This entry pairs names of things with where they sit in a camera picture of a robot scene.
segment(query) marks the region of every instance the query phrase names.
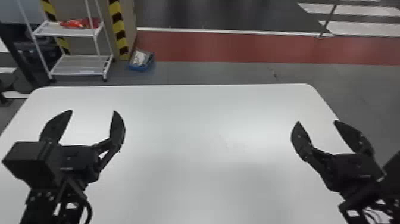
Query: yellow and black striped post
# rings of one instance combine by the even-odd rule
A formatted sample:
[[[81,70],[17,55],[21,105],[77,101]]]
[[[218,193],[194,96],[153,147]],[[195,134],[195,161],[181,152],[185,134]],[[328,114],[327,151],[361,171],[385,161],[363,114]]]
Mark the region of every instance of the yellow and black striped post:
[[[122,19],[122,7],[119,0],[108,0],[108,9],[112,18],[112,30],[115,34],[117,47],[121,60],[128,60],[129,47],[126,39],[124,20]]]
[[[49,19],[49,21],[53,21],[56,22],[57,19],[55,18],[55,10],[53,5],[50,3],[49,0],[41,0],[42,6],[43,6],[43,10],[45,10],[45,13],[47,15],[47,18]],[[66,54],[70,54],[70,47],[68,45],[68,42],[65,40],[65,38],[63,37],[57,37],[55,38],[58,46],[62,47],[62,49],[64,50],[64,52]]]

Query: gray floor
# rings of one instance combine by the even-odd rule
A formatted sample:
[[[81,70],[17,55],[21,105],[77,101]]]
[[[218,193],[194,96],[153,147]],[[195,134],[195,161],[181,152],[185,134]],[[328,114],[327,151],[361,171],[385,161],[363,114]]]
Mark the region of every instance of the gray floor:
[[[370,138],[377,161],[384,164],[400,145],[399,71],[398,66],[159,62],[150,71],[137,73],[115,63],[107,83],[99,77],[60,77],[55,85],[308,83],[319,91],[341,121]],[[10,108],[0,108],[0,131],[21,104],[18,100]]]

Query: white table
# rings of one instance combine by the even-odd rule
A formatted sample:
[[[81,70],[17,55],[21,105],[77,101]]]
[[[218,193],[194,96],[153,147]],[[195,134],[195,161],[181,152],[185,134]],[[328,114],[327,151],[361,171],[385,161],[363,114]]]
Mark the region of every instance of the white table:
[[[341,197],[290,143],[300,120],[316,147],[349,151],[311,86],[42,88],[0,137],[1,158],[68,109],[62,144],[105,139],[113,110],[126,124],[120,153],[86,190],[94,224],[345,223]],[[18,223],[29,189],[3,165],[0,183],[1,223]]]

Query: white wire shelf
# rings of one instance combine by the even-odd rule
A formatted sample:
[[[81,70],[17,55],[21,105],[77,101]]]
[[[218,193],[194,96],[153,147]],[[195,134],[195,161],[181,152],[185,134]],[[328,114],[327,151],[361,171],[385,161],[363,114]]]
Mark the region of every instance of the white wire shelf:
[[[54,76],[102,76],[107,74],[113,55],[63,55],[50,71]]]
[[[96,29],[66,28],[60,26],[57,22],[44,21],[34,32],[36,36],[76,36],[93,37],[98,36],[104,23],[99,23]]]

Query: robotic arm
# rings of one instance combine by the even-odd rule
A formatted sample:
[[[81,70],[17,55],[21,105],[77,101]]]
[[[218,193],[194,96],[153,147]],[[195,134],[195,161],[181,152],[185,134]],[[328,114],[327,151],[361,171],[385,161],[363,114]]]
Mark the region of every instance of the robotic arm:
[[[314,148],[300,122],[292,131],[292,143],[300,158],[319,173],[325,186],[345,200],[339,205],[348,224],[369,224],[368,211],[381,211],[390,223],[400,223],[400,154],[383,169],[374,159],[374,149],[357,129],[340,121],[334,122],[343,140],[354,153],[333,155]]]
[[[60,145],[71,115],[68,110],[51,119],[37,142],[16,142],[2,161],[31,189],[21,224],[78,224],[84,208],[85,224],[92,218],[84,191],[119,152],[125,125],[114,111],[107,139],[91,146]]]

